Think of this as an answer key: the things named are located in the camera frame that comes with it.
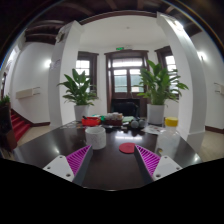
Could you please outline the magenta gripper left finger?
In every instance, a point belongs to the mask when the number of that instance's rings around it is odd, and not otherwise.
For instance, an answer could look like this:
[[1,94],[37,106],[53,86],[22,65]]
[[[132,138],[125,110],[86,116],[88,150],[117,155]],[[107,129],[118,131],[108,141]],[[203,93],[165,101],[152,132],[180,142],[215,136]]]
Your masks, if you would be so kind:
[[57,156],[44,170],[81,186],[92,155],[92,146],[87,145],[68,156]]

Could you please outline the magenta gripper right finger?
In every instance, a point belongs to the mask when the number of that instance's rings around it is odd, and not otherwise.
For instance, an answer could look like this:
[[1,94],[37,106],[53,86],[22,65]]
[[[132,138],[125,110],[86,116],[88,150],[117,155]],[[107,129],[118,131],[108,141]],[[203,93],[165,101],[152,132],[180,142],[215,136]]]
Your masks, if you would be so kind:
[[169,156],[158,156],[139,145],[134,147],[134,155],[145,184],[160,180],[182,169],[182,167]]

